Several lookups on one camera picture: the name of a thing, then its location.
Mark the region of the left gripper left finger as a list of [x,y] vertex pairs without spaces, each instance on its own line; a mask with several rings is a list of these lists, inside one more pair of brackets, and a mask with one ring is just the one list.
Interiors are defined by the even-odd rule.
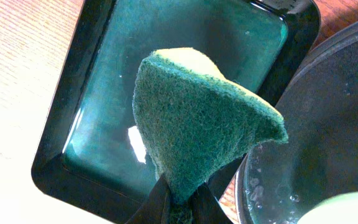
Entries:
[[170,217],[170,189],[162,174],[149,194],[126,224],[167,224]]

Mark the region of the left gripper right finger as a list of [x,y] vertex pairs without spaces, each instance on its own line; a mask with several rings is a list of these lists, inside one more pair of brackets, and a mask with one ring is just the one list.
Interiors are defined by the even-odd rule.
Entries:
[[194,224],[232,224],[206,183],[191,196],[191,211]]

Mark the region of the green yellow sponge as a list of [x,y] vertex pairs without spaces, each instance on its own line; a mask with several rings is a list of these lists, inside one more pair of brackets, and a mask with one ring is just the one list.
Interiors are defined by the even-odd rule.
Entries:
[[288,141],[270,103],[189,47],[141,61],[132,110],[156,177],[163,174],[170,189],[169,223],[193,223],[191,196],[216,171],[259,144]]

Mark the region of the mint green plate with stain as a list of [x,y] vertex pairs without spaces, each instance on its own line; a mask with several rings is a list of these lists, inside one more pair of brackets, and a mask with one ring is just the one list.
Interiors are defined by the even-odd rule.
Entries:
[[358,224],[358,192],[322,201],[304,214],[297,224]]

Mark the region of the round black tray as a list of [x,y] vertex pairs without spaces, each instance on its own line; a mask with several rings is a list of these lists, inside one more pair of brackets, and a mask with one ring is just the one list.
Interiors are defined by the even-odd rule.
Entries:
[[241,164],[241,223],[296,223],[323,200],[358,192],[358,22],[305,57],[276,109],[288,142],[259,145]]

